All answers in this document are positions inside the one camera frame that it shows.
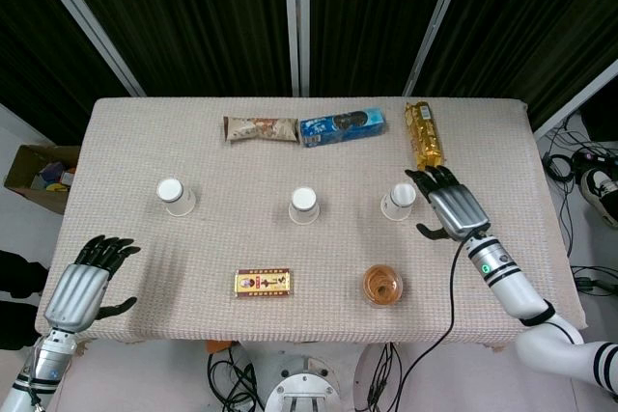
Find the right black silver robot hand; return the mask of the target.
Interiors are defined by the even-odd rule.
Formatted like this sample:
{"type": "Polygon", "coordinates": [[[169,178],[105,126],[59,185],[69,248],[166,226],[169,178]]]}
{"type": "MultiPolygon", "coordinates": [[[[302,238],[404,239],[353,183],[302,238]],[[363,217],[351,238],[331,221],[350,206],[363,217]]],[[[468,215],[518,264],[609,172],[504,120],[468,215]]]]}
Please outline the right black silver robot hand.
{"type": "Polygon", "coordinates": [[[418,223],[416,229],[430,240],[451,238],[465,242],[475,233],[486,232],[491,221],[470,190],[445,166],[427,166],[424,171],[405,169],[434,211],[441,227],[430,230],[418,223]]]}

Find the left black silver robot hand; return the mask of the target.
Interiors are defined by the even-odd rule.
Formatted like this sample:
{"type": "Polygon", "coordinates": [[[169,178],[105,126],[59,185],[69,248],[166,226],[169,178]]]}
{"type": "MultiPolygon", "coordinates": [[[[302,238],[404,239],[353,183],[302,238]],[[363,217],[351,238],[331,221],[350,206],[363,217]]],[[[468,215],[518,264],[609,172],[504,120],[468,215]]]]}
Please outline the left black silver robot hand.
{"type": "Polygon", "coordinates": [[[65,269],[52,293],[44,311],[50,328],[81,333],[97,320],[129,311],[137,302],[135,296],[112,306],[104,306],[102,300],[125,260],[140,251],[131,238],[105,235],[91,238],[65,269]]]}

